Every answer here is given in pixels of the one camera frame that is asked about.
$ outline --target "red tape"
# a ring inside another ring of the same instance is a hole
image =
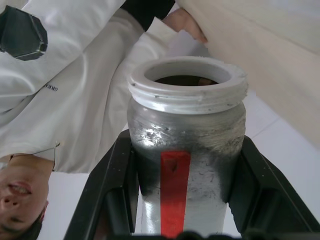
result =
[[[167,238],[184,230],[190,161],[184,151],[161,154],[161,234]]]

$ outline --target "white jacket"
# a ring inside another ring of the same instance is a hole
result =
[[[88,173],[127,123],[126,78],[161,58],[176,33],[154,19],[144,33],[124,0],[32,0],[48,49],[37,60],[0,53],[0,158],[33,154],[55,171]]]

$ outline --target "jar rim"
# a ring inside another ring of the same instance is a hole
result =
[[[218,84],[177,86],[155,82],[185,75],[214,80]],[[172,114],[212,114],[231,109],[247,96],[246,74],[238,67],[209,57],[180,56],[153,60],[128,77],[134,100],[144,107]]]

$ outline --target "jar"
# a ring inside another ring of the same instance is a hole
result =
[[[212,58],[183,56],[141,65],[128,87],[142,233],[221,233],[245,135],[246,75]]]

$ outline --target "eye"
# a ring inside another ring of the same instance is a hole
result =
[[[20,219],[18,219],[16,217],[12,217],[11,221],[14,222],[14,223],[23,223],[24,222],[24,221],[22,221],[22,220],[20,220]]]

